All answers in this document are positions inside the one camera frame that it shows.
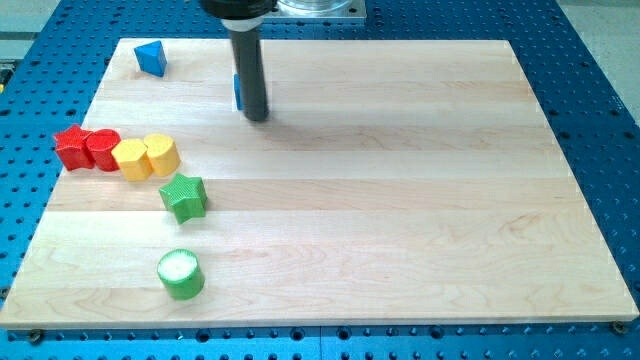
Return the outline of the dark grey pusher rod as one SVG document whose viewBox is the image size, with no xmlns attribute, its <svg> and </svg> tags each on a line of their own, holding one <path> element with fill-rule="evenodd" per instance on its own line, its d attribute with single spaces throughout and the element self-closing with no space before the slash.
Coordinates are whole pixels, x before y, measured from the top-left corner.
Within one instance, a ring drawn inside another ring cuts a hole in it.
<svg viewBox="0 0 640 360">
<path fill-rule="evenodd" d="M 244 116 L 263 122 L 269 115 L 260 34 L 256 28 L 229 31 Z"/>
</svg>

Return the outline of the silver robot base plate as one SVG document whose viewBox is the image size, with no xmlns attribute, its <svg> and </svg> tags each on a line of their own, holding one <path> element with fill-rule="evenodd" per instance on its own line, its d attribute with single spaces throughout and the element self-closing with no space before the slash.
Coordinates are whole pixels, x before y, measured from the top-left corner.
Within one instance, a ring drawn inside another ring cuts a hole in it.
<svg viewBox="0 0 640 360">
<path fill-rule="evenodd" d="M 270 23 L 363 23 L 366 18 L 365 0 L 278 0 L 264 16 Z"/>
</svg>

